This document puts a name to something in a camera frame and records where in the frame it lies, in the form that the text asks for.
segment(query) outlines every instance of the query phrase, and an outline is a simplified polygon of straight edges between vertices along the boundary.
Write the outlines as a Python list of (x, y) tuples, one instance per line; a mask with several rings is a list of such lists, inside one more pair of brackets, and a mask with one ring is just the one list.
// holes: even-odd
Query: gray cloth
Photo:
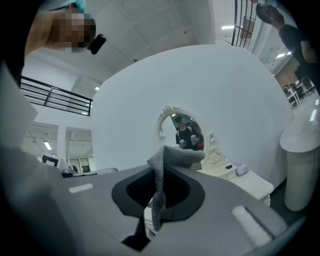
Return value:
[(147, 161), (155, 174), (155, 194), (151, 203), (152, 223), (155, 231), (160, 229), (160, 215), (166, 209), (164, 163), (190, 168), (192, 164), (199, 163), (204, 158), (205, 153), (201, 150), (194, 151), (164, 145)]

